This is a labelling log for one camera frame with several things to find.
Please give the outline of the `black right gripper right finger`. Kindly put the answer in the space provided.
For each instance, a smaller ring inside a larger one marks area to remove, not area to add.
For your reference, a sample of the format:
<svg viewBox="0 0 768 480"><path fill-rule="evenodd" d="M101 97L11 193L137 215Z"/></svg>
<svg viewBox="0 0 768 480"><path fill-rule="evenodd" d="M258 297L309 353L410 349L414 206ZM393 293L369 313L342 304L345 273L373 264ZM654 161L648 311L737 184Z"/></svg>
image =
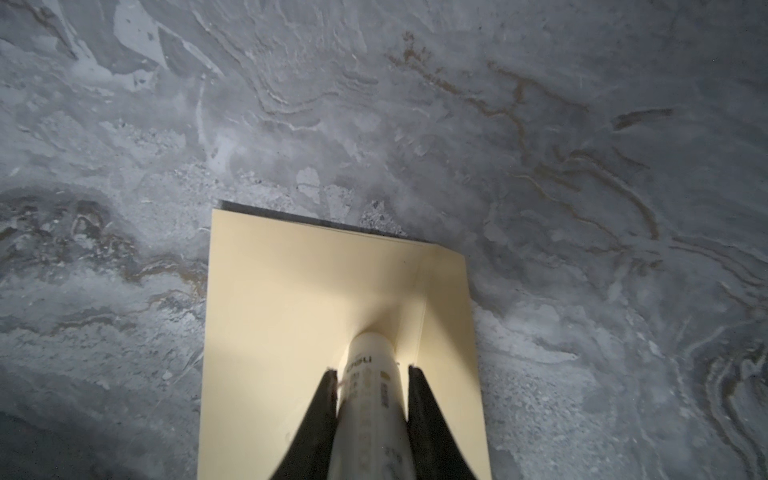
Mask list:
<svg viewBox="0 0 768 480"><path fill-rule="evenodd" d="M424 372L408 367L407 431L418 480L475 480Z"/></svg>

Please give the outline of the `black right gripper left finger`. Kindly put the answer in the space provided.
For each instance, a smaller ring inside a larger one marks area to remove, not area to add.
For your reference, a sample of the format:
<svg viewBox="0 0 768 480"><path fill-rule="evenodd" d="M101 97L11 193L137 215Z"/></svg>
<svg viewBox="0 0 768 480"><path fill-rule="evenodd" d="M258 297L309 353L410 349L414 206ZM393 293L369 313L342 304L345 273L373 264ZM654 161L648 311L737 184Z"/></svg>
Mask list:
<svg viewBox="0 0 768 480"><path fill-rule="evenodd" d="M272 480L325 480L337 428L338 376L321 377L309 407Z"/></svg>

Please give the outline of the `small glue stick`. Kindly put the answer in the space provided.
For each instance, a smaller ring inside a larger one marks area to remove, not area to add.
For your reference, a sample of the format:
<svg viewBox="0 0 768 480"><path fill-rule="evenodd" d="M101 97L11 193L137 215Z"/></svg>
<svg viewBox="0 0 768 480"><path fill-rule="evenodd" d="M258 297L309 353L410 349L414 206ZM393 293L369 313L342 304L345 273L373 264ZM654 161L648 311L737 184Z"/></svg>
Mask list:
<svg viewBox="0 0 768 480"><path fill-rule="evenodd" d="M343 370L329 479L414 479L394 347L375 332L355 337Z"/></svg>

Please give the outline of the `tan kraft envelope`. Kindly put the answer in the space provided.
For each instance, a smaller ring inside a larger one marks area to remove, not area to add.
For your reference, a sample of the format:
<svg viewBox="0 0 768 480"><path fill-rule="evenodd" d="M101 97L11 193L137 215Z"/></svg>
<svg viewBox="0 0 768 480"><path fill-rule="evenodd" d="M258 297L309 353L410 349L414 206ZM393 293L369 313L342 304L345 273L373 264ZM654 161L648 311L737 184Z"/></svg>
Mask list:
<svg viewBox="0 0 768 480"><path fill-rule="evenodd" d="M374 331L420 368L473 474L491 475L465 258L419 241L212 213L197 475L266 479L322 375Z"/></svg>

